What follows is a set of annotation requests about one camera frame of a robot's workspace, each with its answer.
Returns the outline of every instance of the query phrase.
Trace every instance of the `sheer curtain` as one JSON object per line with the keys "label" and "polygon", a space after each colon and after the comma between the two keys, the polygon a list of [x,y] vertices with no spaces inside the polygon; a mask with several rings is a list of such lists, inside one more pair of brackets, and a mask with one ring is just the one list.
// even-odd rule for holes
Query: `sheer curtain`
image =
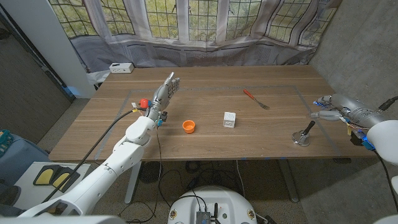
{"label": "sheer curtain", "polygon": [[339,1],[49,0],[87,73],[307,64]]}

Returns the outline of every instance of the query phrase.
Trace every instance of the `white box on table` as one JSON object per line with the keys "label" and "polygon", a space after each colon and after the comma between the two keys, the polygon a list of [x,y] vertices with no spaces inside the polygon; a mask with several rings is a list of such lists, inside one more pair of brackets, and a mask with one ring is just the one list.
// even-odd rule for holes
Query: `white box on table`
{"label": "white box on table", "polygon": [[224,112],[224,127],[233,128],[235,127],[236,113]]}

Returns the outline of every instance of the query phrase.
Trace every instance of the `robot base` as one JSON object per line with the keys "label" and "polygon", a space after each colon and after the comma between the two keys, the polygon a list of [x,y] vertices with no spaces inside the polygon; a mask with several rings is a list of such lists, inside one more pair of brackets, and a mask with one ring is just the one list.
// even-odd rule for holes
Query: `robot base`
{"label": "robot base", "polygon": [[[210,224],[208,217],[212,216],[212,220],[216,218],[218,223],[241,223],[256,224],[256,215],[251,204],[240,194],[220,186],[202,186],[194,189],[196,195],[206,202],[207,214],[205,212],[205,204],[198,198],[202,213],[198,213],[199,205],[196,197],[185,197],[173,203],[169,216],[168,224]],[[181,197],[192,195],[192,191],[183,194]],[[217,203],[217,217],[213,217],[215,204]]]}

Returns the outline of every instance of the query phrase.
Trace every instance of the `table leg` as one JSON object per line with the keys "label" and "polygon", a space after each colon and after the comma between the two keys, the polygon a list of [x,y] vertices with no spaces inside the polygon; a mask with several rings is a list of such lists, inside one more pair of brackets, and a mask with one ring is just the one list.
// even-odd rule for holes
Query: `table leg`
{"label": "table leg", "polygon": [[141,161],[138,162],[131,168],[131,175],[129,180],[129,185],[126,190],[126,197],[124,198],[124,203],[130,203],[132,201],[132,196],[134,193],[134,188],[136,187],[136,183],[138,180],[139,170],[141,168]]}
{"label": "table leg", "polygon": [[278,165],[279,165],[280,171],[282,172],[282,175],[284,176],[287,190],[289,191],[289,195],[290,195],[290,200],[293,203],[299,202],[300,201],[299,195],[297,194],[296,186],[294,184],[294,180],[293,180],[293,176],[292,176],[292,171],[290,170],[289,163],[287,162],[287,159],[278,160]]}

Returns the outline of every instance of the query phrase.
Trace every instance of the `small orange bowl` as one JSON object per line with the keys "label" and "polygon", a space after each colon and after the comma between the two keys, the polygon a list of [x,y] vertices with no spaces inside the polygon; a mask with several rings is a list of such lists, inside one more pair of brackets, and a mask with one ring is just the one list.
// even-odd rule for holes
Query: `small orange bowl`
{"label": "small orange bowl", "polygon": [[182,123],[182,127],[187,134],[191,134],[195,130],[195,122],[186,120]]}

